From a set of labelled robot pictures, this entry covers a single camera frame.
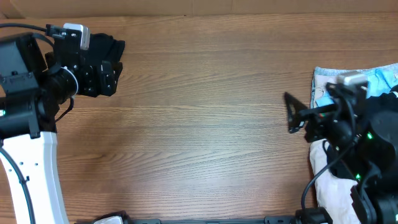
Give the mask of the black polo shirt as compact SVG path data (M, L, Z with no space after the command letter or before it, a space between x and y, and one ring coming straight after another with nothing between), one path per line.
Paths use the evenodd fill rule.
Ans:
M88 65L101 65L102 61L119 63L125 49L124 40L116 40L105 33L91 34L90 45L86 55Z

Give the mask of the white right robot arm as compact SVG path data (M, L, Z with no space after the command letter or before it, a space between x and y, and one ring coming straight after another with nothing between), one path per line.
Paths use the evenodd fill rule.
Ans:
M350 196L361 223L397 223L397 87L371 97L365 86L326 89L332 104L313 109L284 94L289 132L330 143L326 168L342 163L357 181Z

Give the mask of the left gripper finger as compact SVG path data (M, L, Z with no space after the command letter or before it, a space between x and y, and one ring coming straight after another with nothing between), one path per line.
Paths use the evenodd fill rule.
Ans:
M115 84L117 84L119 81L121 72L123 70L123 63L122 62L114 63L114 64L112 64L112 68L113 68L114 82L115 82Z
M117 89L116 69L109 61L102 61L101 64L101 94L111 96Z

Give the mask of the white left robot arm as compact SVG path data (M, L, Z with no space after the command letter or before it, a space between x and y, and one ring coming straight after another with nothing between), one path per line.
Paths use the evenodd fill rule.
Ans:
M51 52L40 51L41 38ZM68 222L57 168L60 105L115 94L125 46L71 29L1 39L1 163L18 223Z

